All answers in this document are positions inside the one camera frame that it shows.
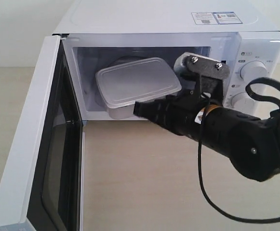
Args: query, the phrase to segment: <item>white wall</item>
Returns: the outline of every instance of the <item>white wall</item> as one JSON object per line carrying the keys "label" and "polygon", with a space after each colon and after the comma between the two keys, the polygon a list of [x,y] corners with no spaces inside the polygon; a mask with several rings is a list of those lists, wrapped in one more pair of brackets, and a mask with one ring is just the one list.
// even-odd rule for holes
{"label": "white wall", "polygon": [[[280,28],[280,0],[250,1]],[[72,2],[0,0],[0,66],[35,66],[43,38]]]}

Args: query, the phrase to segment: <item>clear plastic container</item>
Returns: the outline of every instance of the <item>clear plastic container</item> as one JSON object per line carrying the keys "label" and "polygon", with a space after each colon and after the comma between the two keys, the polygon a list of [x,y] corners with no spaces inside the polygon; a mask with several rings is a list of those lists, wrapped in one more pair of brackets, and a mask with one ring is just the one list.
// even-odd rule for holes
{"label": "clear plastic container", "polygon": [[133,116],[135,102],[145,102],[181,90],[180,82],[161,58],[108,67],[96,73],[100,94],[113,119]]}

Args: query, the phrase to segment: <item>container lid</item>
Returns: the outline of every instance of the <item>container lid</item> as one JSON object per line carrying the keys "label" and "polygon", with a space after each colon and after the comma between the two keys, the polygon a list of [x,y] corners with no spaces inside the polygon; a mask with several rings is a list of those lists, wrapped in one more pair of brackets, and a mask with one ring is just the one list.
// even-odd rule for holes
{"label": "container lid", "polygon": [[161,58],[149,58],[105,68],[96,73],[101,96],[109,108],[119,108],[173,94],[180,82]]}

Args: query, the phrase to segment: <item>microwave door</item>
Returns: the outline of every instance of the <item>microwave door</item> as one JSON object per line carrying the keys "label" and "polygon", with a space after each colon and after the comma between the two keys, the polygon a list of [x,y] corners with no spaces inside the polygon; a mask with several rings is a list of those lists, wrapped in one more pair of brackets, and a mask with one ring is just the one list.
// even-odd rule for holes
{"label": "microwave door", "polygon": [[81,227],[82,120],[63,44],[46,37],[0,182],[0,231]]}

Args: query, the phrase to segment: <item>microwave oven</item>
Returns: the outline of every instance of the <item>microwave oven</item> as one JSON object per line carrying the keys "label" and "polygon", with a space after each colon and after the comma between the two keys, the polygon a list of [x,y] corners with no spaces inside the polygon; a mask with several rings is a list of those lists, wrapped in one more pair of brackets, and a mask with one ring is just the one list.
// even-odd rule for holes
{"label": "microwave oven", "polygon": [[40,51],[0,182],[0,231],[83,230],[82,127],[111,120],[95,73],[122,57],[173,67],[184,52],[226,63],[223,105],[252,114],[245,86],[272,75],[280,31],[246,0],[75,1]]}

